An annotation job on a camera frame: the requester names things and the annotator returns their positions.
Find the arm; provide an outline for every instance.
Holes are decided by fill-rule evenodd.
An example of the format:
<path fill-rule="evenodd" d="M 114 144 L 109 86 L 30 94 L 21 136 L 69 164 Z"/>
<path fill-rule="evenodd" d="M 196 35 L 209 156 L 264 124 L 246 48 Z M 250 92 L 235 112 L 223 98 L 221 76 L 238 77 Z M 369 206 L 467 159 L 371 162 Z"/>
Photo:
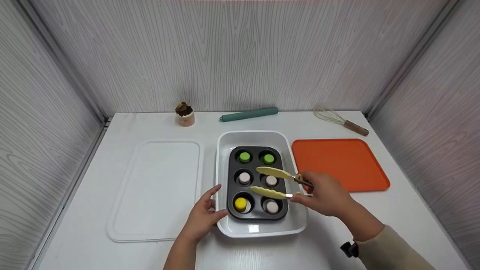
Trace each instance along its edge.
<path fill-rule="evenodd" d="M 197 245 L 210 229 L 227 215 L 227 210 L 212 211 L 215 200 L 210 197 L 220 190 L 218 184 L 205 192 L 193 206 L 187 222 L 168 253 L 163 270 L 194 270 Z"/>
<path fill-rule="evenodd" d="M 325 216 L 339 218 L 357 242 L 359 258 L 367 269 L 434 270 L 392 228 L 356 202 L 337 180 L 312 171 L 303 172 L 302 176 L 313 184 L 313 197 L 296 195 L 291 201 Z"/>

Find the hand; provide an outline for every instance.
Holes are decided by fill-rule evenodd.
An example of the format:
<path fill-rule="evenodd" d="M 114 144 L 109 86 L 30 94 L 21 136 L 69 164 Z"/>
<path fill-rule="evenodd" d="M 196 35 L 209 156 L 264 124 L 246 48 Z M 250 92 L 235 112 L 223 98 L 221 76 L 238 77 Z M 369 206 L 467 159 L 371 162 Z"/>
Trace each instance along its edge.
<path fill-rule="evenodd" d="M 210 232 L 210 229 L 228 214 L 225 209 L 217 212 L 210 210 L 211 208 L 215 209 L 215 200 L 210 197 L 217 193 L 221 187 L 221 184 L 212 187 L 195 203 L 179 234 L 179 238 L 198 244 Z"/>
<path fill-rule="evenodd" d="M 295 195 L 292 202 L 303 204 L 325 216 L 339 217 L 356 202 L 348 191 L 326 173 L 304 171 L 302 177 L 313 184 L 313 196 Z"/>

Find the whisk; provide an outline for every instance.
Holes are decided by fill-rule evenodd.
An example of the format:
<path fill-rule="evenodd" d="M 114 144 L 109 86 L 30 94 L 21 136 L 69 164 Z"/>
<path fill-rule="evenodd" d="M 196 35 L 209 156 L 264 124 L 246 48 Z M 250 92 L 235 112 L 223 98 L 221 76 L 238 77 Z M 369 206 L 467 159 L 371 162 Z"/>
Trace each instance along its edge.
<path fill-rule="evenodd" d="M 350 122 L 348 120 L 345 120 L 343 117 L 340 116 L 336 111 L 330 110 L 330 109 L 324 109 L 324 108 L 316 108 L 313 113 L 315 116 L 319 119 L 339 124 L 347 129 L 354 131 L 362 136 L 368 135 L 370 133 L 367 129 L 364 129 L 363 127 L 355 124 L 354 122 Z"/>

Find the table surface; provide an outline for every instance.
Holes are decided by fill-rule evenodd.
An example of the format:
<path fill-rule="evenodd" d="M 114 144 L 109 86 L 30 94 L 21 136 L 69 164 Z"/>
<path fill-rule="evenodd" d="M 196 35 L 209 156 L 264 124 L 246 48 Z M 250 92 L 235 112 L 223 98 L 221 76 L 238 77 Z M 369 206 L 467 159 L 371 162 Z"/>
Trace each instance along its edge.
<path fill-rule="evenodd" d="M 367 129 L 360 136 L 340 125 L 315 118 L 312 112 L 221 123 L 224 113 L 196 113 L 195 125 L 175 124 L 174 113 L 117 113 L 55 234 L 45 247 L 39 269 L 162 269 L 172 241 L 115 243 L 106 233 L 117 191 L 134 148 L 153 139 L 194 139 L 204 146 L 202 192 L 214 184 L 218 137 L 233 130 L 276 130 L 290 144 L 296 139 L 360 138 L 390 179 L 383 192 L 353 193 L 385 224 L 392 226 L 434 267 L 468 269 L 431 211 L 390 156 L 372 127 L 358 111 L 340 114 Z M 214 229 L 198 246 L 197 269 L 364 269 L 360 260 L 347 258 L 340 245 L 352 240 L 336 218 L 310 210 L 307 228 L 296 235 L 231 239 Z"/>

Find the sleeve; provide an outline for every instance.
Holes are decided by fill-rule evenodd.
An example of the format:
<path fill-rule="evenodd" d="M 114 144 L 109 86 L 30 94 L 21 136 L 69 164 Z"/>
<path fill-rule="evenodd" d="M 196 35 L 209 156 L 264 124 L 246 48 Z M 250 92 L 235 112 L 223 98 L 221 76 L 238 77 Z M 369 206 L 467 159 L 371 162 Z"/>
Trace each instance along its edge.
<path fill-rule="evenodd" d="M 356 242 L 368 270 L 435 270 L 388 225 L 373 239 Z"/>

